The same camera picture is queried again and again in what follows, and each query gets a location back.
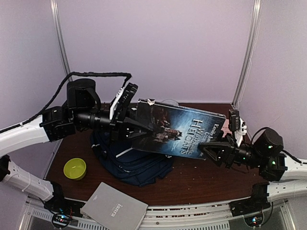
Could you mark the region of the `grey hardcover book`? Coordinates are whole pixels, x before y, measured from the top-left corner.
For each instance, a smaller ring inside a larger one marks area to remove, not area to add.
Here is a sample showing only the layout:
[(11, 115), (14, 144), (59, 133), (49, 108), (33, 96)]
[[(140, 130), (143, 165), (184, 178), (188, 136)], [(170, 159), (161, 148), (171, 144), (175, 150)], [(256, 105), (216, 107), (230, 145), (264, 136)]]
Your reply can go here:
[(137, 230), (148, 204), (101, 182), (81, 213), (109, 230)]

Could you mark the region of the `navy blue student backpack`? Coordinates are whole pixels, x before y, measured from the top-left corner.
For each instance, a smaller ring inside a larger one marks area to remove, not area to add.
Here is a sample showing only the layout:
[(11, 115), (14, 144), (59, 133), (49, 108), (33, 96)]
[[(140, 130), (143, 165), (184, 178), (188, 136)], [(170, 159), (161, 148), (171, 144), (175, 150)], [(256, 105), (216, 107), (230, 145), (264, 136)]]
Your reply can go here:
[(133, 149), (130, 141), (110, 143), (106, 132), (93, 131), (90, 143), (102, 166), (126, 184), (144, 187), (173, 170), (173, 157)]

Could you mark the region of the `pink paperback book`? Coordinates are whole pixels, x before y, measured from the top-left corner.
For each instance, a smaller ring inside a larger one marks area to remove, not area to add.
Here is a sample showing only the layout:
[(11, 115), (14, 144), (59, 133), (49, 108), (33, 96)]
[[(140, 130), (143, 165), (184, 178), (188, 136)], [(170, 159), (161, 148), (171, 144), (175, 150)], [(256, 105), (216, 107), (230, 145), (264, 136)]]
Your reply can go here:
[(221, 130), (224, 133), (223, 137), (225, 137), (227, 134), (230, 134), (230, 135), (232, 134), (232, 131), (230, 131), (230, 129), (229, 129), (229, 119), (225, 120)]

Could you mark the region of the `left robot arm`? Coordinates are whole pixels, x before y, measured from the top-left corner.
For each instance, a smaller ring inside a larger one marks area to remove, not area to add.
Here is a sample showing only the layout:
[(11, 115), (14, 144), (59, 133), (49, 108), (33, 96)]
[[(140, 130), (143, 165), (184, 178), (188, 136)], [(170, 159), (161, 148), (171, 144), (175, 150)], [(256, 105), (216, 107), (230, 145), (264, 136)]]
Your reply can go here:
[[(102, 108), (95, 90), (95, 78), (123, 77), (124, 82), (108, 109)], [(129, 108), (138, 86), (130, 83), (131, 74), (124, 72), (71, 72), (62, 82), (66, 101), (61, 106), (46, 104), (37, 114), (0, 132), (0, 180), (50, 202), (59, 213), (69, 209), (61, 186), (39, 179), (21, 169), (9, 154), (39, 143), (53, 142), (87, 129), (104, 131), (110, 141), (144, 137), (153, 126), (133, 117)]]

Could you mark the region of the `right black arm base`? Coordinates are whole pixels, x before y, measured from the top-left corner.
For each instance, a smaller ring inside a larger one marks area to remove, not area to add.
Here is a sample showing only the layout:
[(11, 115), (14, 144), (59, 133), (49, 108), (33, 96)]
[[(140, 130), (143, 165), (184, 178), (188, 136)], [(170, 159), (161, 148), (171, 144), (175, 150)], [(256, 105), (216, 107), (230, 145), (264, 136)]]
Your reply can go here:
[(269, 182), (254, 184), (249, 198), (230, 202), (229, 207), (232, 216), (246, 215), (270, 208), (271, 204), (268, 201), (268, 185)]

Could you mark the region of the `dark Wuthering Heights book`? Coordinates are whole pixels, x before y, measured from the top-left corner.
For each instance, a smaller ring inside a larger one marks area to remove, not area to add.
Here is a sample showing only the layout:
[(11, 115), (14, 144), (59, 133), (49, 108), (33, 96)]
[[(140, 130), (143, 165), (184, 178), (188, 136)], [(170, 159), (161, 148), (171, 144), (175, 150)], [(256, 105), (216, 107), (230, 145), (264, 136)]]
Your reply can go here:
[(136, 121), (153, 130), (148, 135), (133, 140), (134, 149), (205, 160), (206, 156), (198, 145), (217, 140), (226, 116), (141, 99), (137, 103)]

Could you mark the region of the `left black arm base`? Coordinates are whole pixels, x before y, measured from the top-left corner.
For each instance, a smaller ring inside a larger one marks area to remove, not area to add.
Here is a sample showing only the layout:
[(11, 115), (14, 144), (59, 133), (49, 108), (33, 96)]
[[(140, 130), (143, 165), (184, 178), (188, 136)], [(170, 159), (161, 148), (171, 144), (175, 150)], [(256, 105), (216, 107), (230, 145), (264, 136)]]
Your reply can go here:
[(81, 214), (80, 211), (85, 205), (85, 202), (65, 198), (61, 185), (56, 182), (50, 183), (53, 188), (52, 198), (48, 201), (44, 201), (44, 207), (52, 212), (82, 218), (83, 214)]

